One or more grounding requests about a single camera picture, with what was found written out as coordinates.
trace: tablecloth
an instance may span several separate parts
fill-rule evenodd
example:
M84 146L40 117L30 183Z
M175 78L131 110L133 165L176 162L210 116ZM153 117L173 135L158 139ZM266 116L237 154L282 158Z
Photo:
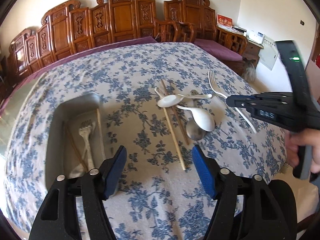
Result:
M197 239L204 235L215 201L204 192L192 162L199 144L205 155L237 175L261 174L266 182L284 164L283 131L253 120L254 134L223 98L198 101L213 115L216 127L189 146L174 121L187 170L183 171L154 87L164 79L169 93L212 93L208 70L227 94L255 91L223 63L191 43L129 46L94 53L45 73L22 106L6 153L8 214L29 232L47 193L44 168L52 115L59 104L95 92L107 114L110 146L127 148L119 191L104 202L118 239ZM186 123L190 113L180 111ZM87 232L81 199L77 199L83 238Z

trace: purple seat cushion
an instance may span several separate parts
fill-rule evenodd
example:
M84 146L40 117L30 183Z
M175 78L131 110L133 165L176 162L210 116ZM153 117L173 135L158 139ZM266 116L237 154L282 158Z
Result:
M195 44L218 60L241 61L242 56L215 41L196 39Z

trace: wooden sofa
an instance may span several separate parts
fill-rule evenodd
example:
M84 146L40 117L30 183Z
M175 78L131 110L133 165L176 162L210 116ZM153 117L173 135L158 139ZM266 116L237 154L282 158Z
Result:
M160 42L185 39L175 21L156 19L154 0L97 0L97 4L81 8L80 1L68 0L44 14L39 30L20 32L9 47L9 84L55 61L105 44L146 36Z
M218 27L215 10L209 6L209 0L165 1L164 14L166 20L176 21L184 28L187 24L194 24L196 28L194 43L241 75L242 54L248 40L243 35Z

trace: white plastic spoon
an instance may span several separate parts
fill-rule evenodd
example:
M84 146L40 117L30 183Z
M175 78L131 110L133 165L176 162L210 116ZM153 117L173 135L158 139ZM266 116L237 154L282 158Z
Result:
M195 95L195 96L184 96L184 95L180 95L180 94L168 95L168 96L165 96L162 99L160 99L157 104L159 107L167 108L167 107L171 107L171 106L174 106L174 105L180 103L184 98L210 99L210 98L212 98L212 94Z
M214 130L215 122L212 115L202 108L197 107L184 107L176 105L177 108L182 110L189 110L192 113L193 119L196 124L203 130L211 132Z

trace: silver bolt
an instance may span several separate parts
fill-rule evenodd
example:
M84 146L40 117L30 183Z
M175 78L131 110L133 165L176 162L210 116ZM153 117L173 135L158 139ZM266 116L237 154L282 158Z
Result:
M98 169L92 169L92 170L89 171L90 175L97 175L98 173L99 173Z
M63 181L65 178L66 178L66 176L64 176L64 175L59 175L59 176L57 177L57 181Z
M257 181L262 181L262 177L259 174L254 175L253 178Z
M224 174L224 175L228 175L228 174L230 173L230 171L229 171L228 169L226 169L226 168L222 168L222 169L220 170L220 172L221 172L222 174Z

